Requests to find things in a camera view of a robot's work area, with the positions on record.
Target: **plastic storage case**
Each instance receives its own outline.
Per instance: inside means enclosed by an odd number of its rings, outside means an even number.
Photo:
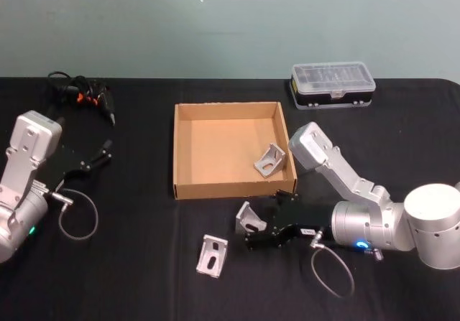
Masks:
[[[298,109],[368,106],[375,90],[363,62],[294,65],[289,84]]]

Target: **cable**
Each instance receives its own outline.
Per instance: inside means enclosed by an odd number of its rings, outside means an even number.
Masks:
[[[351,283],[351,288],[350,288],[350,292],[344,296],[338,294],[337,292],[335,292],[334,290],[332,290],[321,278],[320,276],[318,275],[318,273],[316,272],[316,269],[315,269],[315,257],[316,257],[316,254],[318,254],[320,251],[322,251],[323,249],[326,249],[329,253],[332,254],[332,256],[334,258],[336,258],[336,260],[345,268],[345,271],[347,272],[348,274],[348,277],[350,278],[350,283]],[[336,253],[334,252],[332,249],[330,249],[329,247],[326,247],[326,246],[323,246],[323,247],[319,247],[319,249],[317,251],[315,251],[313,253],[313,255],[311,256],[311,269],[313,271],[313,274],[315,275],[315,277],[317,278],[317,280],[321,283],[321,285],[323,285],[323,287],[328,290],[330,293],[332,293],[335,297],[338,297],[338,298],[345,298],[345,297],[351,297],[353,296],[354,294],[354,278],[353,278],[353,274],[351,274],[351,271],[350,269],[348,268],[348,266],[345,264],[344,260],[341,259],[341,257]]]
[[[98,226],[99,226],[99,214],[98,214],[98,209],[96,207],[96,204],[94,203],[94,201],[92,201],[92,199],[87,196],[85,193],[83,192],[80,192],[79,190],[72,190],[70,188],[62,188],[61,191],[63,192],[73,192],[73,193],[76,193],[76,194],[79,194],[81,195],[82,197],[86,198],[87,201],[90,202],[90,204],[93,206],[93,209],[94,209],[94,216],[95,216],[95,223],[94,223],[94,228],[93,230],[86,236],[81,236],[81,237],[77,237],[77,236],[72,236],[70,235],[63,227],[63,216],[64,216],[64,212],[67,210],[67,207],[64,206],[63,209],[60,211],[60,214],[59,214],[59,220],[58,220],[58,224],[59,224],[59,229],[63,232],[63,234],[70,238],[71,240],[74,240],[74,241],[84,241],[84,240],[87,240],[88,238],[90,238],[92,235],[94,235],[94,233],[96,232],[96,230],[98,229]]]

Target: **cardboard box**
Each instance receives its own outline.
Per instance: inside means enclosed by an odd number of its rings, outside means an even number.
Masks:
[[[283,170],[263,178],[254,162],[276,143]],[[176,199],[295,191],[297,175],[279,102],[177,104],[173,183]]]

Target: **blue status light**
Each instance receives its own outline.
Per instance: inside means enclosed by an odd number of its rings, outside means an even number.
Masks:
[[[357,241],[354,245],[358,248],[363,248],[363,249],[369,248],[369,244],[365,241]]]

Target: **teal wall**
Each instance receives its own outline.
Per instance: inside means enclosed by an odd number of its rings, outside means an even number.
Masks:
[[[287,78],[361,60],[460,82],[460,0],[0,0],[0,75]]]

